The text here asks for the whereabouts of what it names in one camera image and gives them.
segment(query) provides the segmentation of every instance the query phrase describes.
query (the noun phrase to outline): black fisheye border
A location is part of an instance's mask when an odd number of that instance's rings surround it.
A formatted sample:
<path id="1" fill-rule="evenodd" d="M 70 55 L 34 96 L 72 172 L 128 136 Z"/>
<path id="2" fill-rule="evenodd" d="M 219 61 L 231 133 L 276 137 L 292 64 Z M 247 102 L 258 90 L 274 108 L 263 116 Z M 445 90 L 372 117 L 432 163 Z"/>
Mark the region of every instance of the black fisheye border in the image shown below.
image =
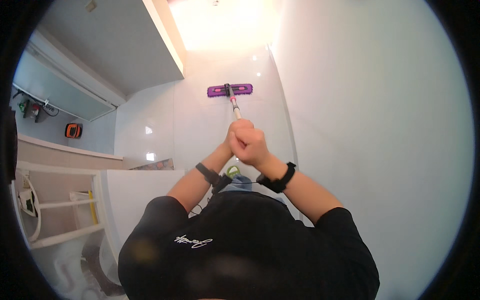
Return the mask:
<path id="1" fill-rule="evenodd" d="M 460 231 L 420 299 L 480 299 L 480 1 L 425 0 L 442 23 L 460 60 L 470 94 L 475 158 L 472 187 Z M 0 1 L 0 298 L 60 299 L 33 260 L 10 195 L 6 122 L 11 85 L 23 49 L 52 0 Z"/>

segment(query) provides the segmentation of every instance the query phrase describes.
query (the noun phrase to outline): jeans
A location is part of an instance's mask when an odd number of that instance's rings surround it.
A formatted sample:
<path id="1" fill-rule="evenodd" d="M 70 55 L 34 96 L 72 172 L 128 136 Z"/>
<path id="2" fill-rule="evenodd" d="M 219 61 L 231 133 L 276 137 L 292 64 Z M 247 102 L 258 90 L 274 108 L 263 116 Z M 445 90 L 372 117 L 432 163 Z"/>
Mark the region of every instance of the jeans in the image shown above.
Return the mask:
<path id="1" fill-rule="evenodd" d="M 241 192 L 252 192 L 252 182 L 250 178 L 235 174 L 232 179 L 232 183 L 224 187 L 220 192 L 230 192 L 230 191 L 241 191 Z M 285 204 L 282 198 L 277 197 L 275 198 L 279 200 L 281 203 Z"/>

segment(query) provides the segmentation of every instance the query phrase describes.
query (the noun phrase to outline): black wristband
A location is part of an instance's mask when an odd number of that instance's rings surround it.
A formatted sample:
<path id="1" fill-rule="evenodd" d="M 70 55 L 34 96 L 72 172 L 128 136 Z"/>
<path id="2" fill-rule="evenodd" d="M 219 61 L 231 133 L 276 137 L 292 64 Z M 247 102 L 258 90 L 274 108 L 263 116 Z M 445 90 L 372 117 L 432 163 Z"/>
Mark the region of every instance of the black wristband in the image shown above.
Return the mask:
<path id="1" fill-rule="evenodd" d="M 195 168 L 205 176 L 205 180 L 213 186 L 212 194 L 216 194 L 232 182 L 232 178 L 226 174 L 220 176 L 217 172 L 207 169 L 202 163 L 198 163 Z"/>
<path id="2" fill-rule="evenodd" d="M 202 163 L 198 163 L 195 168 L 205 176 L 205 180 L 213 186 L 216 186 L 220 181 L 220 176 L 213 170 L 207 169 Z"/>
<path id="3" fill-rule="evenodd" d="M 271 189 L 276 193 L 283 192 L 283 190 L 287 188 L 287 183 L 290 181 L 290 179 L 292 179 L 293 174 L 295 174 L 296 165 L 294 163 L 289 162 L 287 163 L 287 166 L 288 166 L 287 172 L 282 177 L 282 179 L 271 181 L 264 174 L 260 174 L 260 176 L 257 178 L 257 182 L 261 185 L 266 186 L 267 188 Z"/>

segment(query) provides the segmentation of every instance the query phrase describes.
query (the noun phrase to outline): hand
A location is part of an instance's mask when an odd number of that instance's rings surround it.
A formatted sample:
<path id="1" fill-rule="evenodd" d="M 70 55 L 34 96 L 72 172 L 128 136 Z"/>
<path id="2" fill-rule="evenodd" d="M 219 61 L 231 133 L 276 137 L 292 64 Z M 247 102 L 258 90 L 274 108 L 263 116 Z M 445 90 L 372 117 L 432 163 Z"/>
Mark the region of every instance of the hand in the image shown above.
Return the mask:
<path id="1" fill-rule="evenodd" d="M 240 128 L 230 132 L 229 135 L 229 144 L 233 154 L 244 164 L 258 169 L 270 156 L 264 132 L 260 129 Z"/>
<path id="2" fill-rule="evenodd" d="M 232 123 L 230 124 L 229 128 L 228 128 L 228 132 L 227 132 L 227 136 L 225 137 L 225 141 L 223 142 L 223 144 L 224 144 L 225 146 L 227 146 L 227 148 L 228 148 L 230 151 L 232 151 L 232 150 L 231 150 L 231 147 L 230 147 L 230 144 L 229 144 L 230 133 L 231 133 L 231 132 L 235 132 L 235 131 L 237 131 L 238 129 L 241 129 L 241 128 L 245 128 L 245 129 L 249 128 L 249 129 L 251 129 L 251 128 L 254 128 L 254 127 L 253 127 L 253 123 L 250 122 L 250 121 L 247 120 L 247 119 L 240 119 L 240 120 L 237 120 L 237 121 L 232 122 Z"/>

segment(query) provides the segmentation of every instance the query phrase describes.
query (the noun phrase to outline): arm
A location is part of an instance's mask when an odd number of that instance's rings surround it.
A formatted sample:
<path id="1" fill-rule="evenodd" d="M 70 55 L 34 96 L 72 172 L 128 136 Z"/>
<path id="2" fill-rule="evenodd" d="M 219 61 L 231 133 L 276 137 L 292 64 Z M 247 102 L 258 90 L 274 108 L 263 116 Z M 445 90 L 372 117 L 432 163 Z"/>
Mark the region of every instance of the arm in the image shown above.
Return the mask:
<path id="1" fill-rule="evenodd" d="M 230 124 L 225 141 L 218 146 L 215 151 L 202 161 L 202 164 L 210 170 L 219 173 L 227 161 L 232 158 L 233 153 L 229 145 L 230 132 L 240 128 L 253 128 L 253 123 L 246 119 L 240 119 Z M 205 180 L 205 176 L 196 168 L 190 170 L 182 179 L 177 182 L 168 192 L 167 196 L 177 199 L 185 208 L 187 213 L 202 200 L 210 184 Z"/>
<path id="2" fill-rule="evenodd" d="M 241 147 L 239 141 L 246 145 L 245 148 Z M 270 180 L 280 179 L 287 172 L 287 165 L 268 151 L 263 131 L 235 130 L 230 133 L 229 143 L 233 153 L 242 162 L 254 166 Z M 343 207 L 329 191 L 299 171 L 287 184 L 284 194 L 313 224 L 329 210 Z"/>
<path id="3" fill-rule="evenodd" d="M 269 153 L 267 159 L 256 168 L 270 180 L 275 180 L 281 179 L 288 167 L 285 162 Z M 295 171 L 283 193 L 313 224 L 329 210 L 343 207 L 326 188 L 299 171 Z"/>

